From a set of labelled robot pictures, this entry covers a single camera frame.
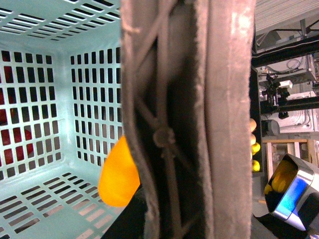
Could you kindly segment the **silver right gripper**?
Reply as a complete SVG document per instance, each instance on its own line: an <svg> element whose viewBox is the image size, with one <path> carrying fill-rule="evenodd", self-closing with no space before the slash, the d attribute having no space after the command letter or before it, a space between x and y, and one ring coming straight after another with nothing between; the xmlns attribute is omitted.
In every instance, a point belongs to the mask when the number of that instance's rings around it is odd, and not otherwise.
<svg viewBox="0 0 319 239"><path fill-rule="evenodd" d="M291 154L280 161L264 189L269 214L306 231L319 214L319 168Z"/></svg>

